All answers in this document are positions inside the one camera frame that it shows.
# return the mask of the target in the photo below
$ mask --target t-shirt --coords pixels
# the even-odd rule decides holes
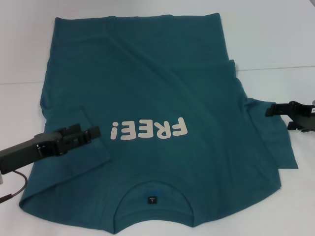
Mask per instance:
[[[57,18],[45,132],[80,123],[102,136],[36,162],[20,207],[113,234],[231,215],[276,192],[279,168],[297,168],[270,104],[247,98],[219,14]]]

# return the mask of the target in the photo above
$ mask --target white surface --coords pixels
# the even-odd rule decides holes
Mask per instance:
[[[309,0],[1,0],[0,84],[43,81],[54,19],[219,12],[240,70],[315,65]]]
[[[315,7],[308,0],[1,0],[0,149],[42,132],[41,88],[55,17],[67,19],[219,12],[229,56],[241,70],[315,65]],[[240,71],[248,96],[286,103],[315,100],[315,67]],[[282,188],[264,201],[224,219],[189,228],[172,222],[135,224],[120,236],[314,236],[315,133],[290,132],[299,170],[281,170]],[[22,168],[29,174],[31,166]],[[23,185],[3,177],[0,196]],[[0,204],[0,235],[104,236],[28,215],[19,197]]]

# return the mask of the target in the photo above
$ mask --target cable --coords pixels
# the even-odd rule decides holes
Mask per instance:
[[[6,196],[4,196],[4,197],[1,197],[1,198],[0,198],[0,203],[3,203],[3,202],[5,202],[5,201],[7,201],[7,200],[9,200],[9,199],[11,199],[11,198],[13,198],[13,197],[15,197],[15,196],[18,195],[19,193],[21,193],[21,192],[26,188],[26,186],[27,186],[27,184],[28,184],[28,178],[27,178],[24,174],[22,174],[21,172],[18,172],[18,171],[13,171],[13,172],[16,173],[16,174],[18,174],[18,175],[21,175],[21,176],[24,178],[24,180],[25,180],[24,186],[23,186],[19,191],[17,191],[17,192],[14,193],[14,194],[8,194],[8,195],[6,195]]]

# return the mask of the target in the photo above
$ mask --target white background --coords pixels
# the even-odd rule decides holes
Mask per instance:
[[[310,105],[315,100],[315,7],[309,0],[1,0],[0,149],[43,131],[39,99],[54,18],[208,15],[219,12],[229,57],[249,97]],[[314,236],[315,133],[290,131],[299,170],[280,170],[282,188],[232,216],[196,228],[146,221],[120,236]],[[31,166],[21,169],[29,174]],[[23,185],[3,176],[0,196]],[[104,236],[28,215],[19,197],[0,205],[0,235]]]

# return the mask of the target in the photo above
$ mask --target wire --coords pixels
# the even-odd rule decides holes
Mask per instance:
[[[17,173],[18,175],[21,175],[25,179],[24,186],[19,191],[17,191],[16,193],[12,194],[12,197],[15,197],[16,195],[21,193],[26,188],[26,186],[28,184],[28,178],[24,174],[22,174],[21,172],[18,172],[18,171],[13,171],[13,172]]]

